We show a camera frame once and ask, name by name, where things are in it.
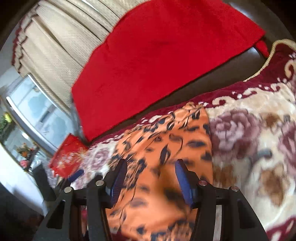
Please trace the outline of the orange floral cloth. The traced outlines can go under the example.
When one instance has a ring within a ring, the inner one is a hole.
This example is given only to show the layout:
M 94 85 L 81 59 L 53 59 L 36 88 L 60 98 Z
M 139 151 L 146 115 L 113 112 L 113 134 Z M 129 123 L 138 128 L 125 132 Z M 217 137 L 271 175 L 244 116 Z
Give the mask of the orange floral cloth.
M 134 240 L 189 240 L 197 212 L 184 201 L 175 162 L 212 182 L 211 147 L 208 115 L 191 102 L 126 130 L 109 163 L 127 162 L 118 202 L 106 212 L 110 229 Z

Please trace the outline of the red blanket on sofa back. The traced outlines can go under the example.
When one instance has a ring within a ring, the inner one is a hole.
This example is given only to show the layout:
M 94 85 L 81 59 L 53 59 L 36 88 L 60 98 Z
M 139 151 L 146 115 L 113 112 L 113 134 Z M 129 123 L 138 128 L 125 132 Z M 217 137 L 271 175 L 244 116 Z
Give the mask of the red blanket on sofa back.
M 194 79 L 255 47 L 265 32 L 222 1 L 146 1 L 91 54 L 72 87 L 91 141 Z

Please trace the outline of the red gift box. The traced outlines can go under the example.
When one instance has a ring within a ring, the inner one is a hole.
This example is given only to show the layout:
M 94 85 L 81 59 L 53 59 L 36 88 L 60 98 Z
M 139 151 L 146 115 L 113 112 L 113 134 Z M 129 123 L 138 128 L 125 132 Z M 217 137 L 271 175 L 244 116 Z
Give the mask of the red gift box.
M 69 134 L 53 155 L 49 168 L 55 176 L 68 178 L 78 170 L 87 150 L 78 137 Z

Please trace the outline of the flower pot on shelf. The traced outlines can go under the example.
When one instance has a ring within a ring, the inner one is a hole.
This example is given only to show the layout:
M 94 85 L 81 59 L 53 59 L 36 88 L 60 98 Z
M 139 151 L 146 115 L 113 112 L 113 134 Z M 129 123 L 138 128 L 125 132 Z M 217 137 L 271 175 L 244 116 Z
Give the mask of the flower pot on shelf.
M 40 148 L 38 146 L 30 148 L 26 143 L 23 143 L 16 149 L 17 153 L 22 157 L 22 159 L 19 161 L 19 164 L 24 171 L 29 171 L 39 149 Z

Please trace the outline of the floral plush sofa cover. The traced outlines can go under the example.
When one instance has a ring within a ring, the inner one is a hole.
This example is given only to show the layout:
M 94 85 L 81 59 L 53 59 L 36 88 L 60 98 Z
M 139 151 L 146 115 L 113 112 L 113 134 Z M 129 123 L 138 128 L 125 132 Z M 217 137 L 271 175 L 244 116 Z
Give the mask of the floral plush sofa cover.
M 202 106 L 209 118 L 209 183 L 223 189 L 237 186 L 269 240 L 295 240 L 295 42 L 275 41 L 266 63 L 253 76 L 189 102 Z M 149 113 L 126 130 L 155 123 L 186 104 Z M 113 169 L 109 163 L 126 130 L 87 151 L 81 163 L 84 173 L 73 182 L 74 189 Z

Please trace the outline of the beige dotted curtain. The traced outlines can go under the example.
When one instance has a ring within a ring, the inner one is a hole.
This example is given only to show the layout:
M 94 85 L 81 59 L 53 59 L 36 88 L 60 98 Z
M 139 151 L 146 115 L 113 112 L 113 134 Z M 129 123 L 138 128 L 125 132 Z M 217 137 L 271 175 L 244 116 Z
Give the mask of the beige dotted curtain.
M 142 1 L 38 1 L 22 18 L 14 40 L 12 65 L 31 74 L 66 114 L 71 87 L 93 50 L 117 22 Z

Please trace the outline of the white floor air conditioner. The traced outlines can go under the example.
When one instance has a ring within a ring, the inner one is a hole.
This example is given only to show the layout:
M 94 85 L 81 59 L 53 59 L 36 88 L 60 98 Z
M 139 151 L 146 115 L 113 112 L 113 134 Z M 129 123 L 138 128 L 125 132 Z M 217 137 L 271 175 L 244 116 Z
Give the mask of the white floor air conditioner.
M 70 133 L 70 116 L 37 84 L 33 75 L 17 78 L 2 94 L 13 119 L 41 149 L 53 155 Z

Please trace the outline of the dark brown leather sofa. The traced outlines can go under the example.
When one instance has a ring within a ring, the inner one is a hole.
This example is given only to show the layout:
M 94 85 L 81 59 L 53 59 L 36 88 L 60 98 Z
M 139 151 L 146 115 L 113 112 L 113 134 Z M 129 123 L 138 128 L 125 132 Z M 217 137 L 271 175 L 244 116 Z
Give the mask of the dark brown leather sofa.
M 281 39 L 295 40 L 295 1 L 226 1 L 265 30 L 264 40 L 268 48 Z M 266 58 L 254 47 L 232 58 L 225 64 L 174 91 L 150 105 L 145 110 L 103 133 L 102 138 L 132 125 L 144 115 L 245 80 L 256 73 Z

